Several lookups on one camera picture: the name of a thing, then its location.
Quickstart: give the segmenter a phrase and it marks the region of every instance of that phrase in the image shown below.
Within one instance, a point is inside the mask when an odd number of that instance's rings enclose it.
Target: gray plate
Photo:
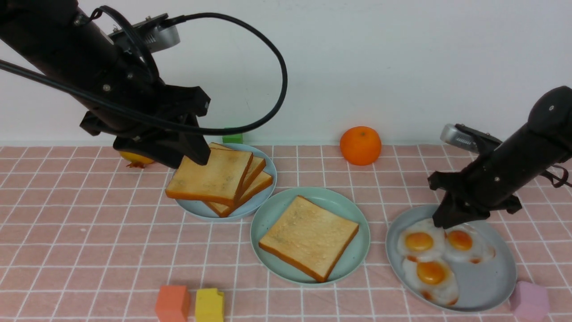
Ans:
[[[190,200],[180,200],[180,199],[175,200],[179,204],[179,206],[188,211],[190,215],[205,221],[230,222],[252,215],[266,200],[268,200],[268,198],[270,198],[270,196],[274,192],[274,188],[276,187],[276,167],[274,166],[272,159],[270,159],[268,155],[258,150],[257,148],[247,146],[245,144],[227,143],[223,145],[233,150],[250,151],[254,154],[254,156],[266,159],[266,167],[264,168],[263,171],[272,176],[272,185],[264,189],[263,191],[259,192],[258,194],[256,194],[254,197],[252,197],[244,205],[240,206],[238,209],[233,211],[226,218],[219,217],[219,215],[217,215],[214,211],[212,211],[202,201],[190,201]]]
[[[316,205],[359,224],[359,230],[338,260],[328,281],[318,283],[294,266],[283,262],[258,246],[258,241],[268,229],[280,218],[284,210],[298,195],[305,197]],[[266,201],[256,212],[251,227],[251,243],[256,256],[272,273],[289,282],[305,286],[323,286],[338,282],[351,273],[365,260],[370,250],[370,228],[359,208],[348,198],[328,189],[299,187],[284,190]]]
[[[444,311],[481,312],[493,309],[505,302],[517,283],[517,265],[505,241],[485,221],[468,223],[476,229],[495,249],[496,257],[481,264],[449,262],[459,284],[459,301],[451,307],[441,307],[423,298],[404,279],[403,257],[397,252],[399,234],[413,223],[429,218],[437,205],[420,206],[405,211],[390,226],[386,237],[387,258],[395,274],[405,287],[425,303]]]

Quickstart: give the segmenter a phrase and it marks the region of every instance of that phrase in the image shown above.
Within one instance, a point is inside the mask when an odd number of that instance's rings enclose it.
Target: fried egg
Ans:
[[[492,260],[496,251],[473,227],[467,224],[445,230],[445,259],[451,262],[478,264]]]
[[[432,218],[414,223],[399,235],[398,252],[412,262],[430,262],[445,252],[445,231]]]
[[[451,306],[459,300],[459,285],[455,274],[441,259],[415,263],[403,260],[403,271],[407,284],[427,301]]]

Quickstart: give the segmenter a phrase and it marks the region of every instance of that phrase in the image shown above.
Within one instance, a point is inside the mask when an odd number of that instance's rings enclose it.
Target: toast slice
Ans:
[[[233,151],[231,148],[227,148],[226,146],[224,146],[222,144],[215,143],[215,142],[212,142],[211,144],[209,144],[209,146],[211,149],[221,149],[221,150]],[[244,193],[244,191],[246,191],[246,189],[248,189],[248,187],[250,187],[250,185],[254,182],[256,177],[262,172],[262,170],[264,170],[265,167],[266,167],[266,159],[260,158],[258,156],[255,156],[252,158],[252,163],[251,163],[250,167],[248,168],[247,175],[244,178],[243,186],[240,189],[242,193]]]
[[[258,245],[317,282],[326,282],[359,224],[297,196]]]
[[[266,172],[261,172],[254,182],[247,188],[247,190],[243,193],[240,197],[238,204],[234,207],[228,207],[220,203],[216,202],[205,202],[205,204],[212,209],[219,217],[226,218],[233,211],[235,211],[238,207],[244,205],[247,201],[252,199],[256,194],[263,191],[264,189],[268,188],[272,185],[272,176],[267,174]]]
[[[212,149],[200,166],[184,157],[165,194],[169,198],[212,201],[233,207],[240,199],[252,152]]]

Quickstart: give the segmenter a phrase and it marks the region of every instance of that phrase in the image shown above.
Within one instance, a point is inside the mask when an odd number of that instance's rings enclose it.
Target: green toy block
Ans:
[[[243,143],[243,135],[242,134],[234,134],[234,135],[226,135],[223,136],[223,143]]]

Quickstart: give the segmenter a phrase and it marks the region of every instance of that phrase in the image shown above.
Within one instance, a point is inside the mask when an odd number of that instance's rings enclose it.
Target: yellow toy block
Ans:
[[[194,318],[196,322],[224,322],[224,293],[216,288],[197,291]]]

